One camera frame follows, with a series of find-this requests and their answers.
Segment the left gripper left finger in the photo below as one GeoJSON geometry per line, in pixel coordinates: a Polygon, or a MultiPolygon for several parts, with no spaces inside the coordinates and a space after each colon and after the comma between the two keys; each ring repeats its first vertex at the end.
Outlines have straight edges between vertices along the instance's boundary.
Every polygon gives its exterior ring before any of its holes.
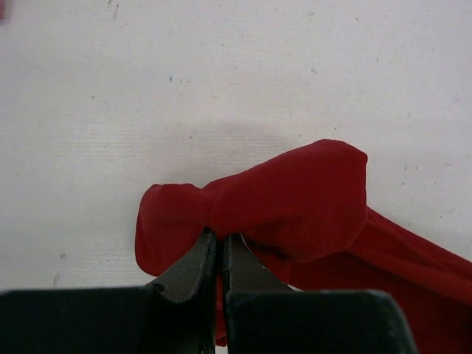
{"type": "Polygon", "coordinates": [[[154,281],[146,353],[214,353],[217,238],[203,229],[194,246],[154,281]]]}

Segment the dark red t-shirt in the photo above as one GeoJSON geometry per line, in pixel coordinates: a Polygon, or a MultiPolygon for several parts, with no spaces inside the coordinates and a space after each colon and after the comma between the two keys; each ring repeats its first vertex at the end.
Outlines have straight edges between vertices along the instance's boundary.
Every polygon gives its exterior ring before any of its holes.
{"type": "Polygon", "coordinates": [[[138,266],[158,276],[204,227],[241,234],[282,282],[391,294],[422,353],[471,351],[471,263],[367,206],[367,155],[319,140],[208,183],[155,184],[137,215],[138,266]]]}

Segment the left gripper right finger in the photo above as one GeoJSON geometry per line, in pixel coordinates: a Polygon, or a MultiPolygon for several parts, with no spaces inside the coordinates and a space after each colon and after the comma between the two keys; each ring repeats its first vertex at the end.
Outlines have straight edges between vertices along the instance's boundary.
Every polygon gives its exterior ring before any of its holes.
{"type": "Polygon", "coordinates": [[[223,307],[230,353],[286,353],[296,293],[232,235],[223,250],[223,307]]]}

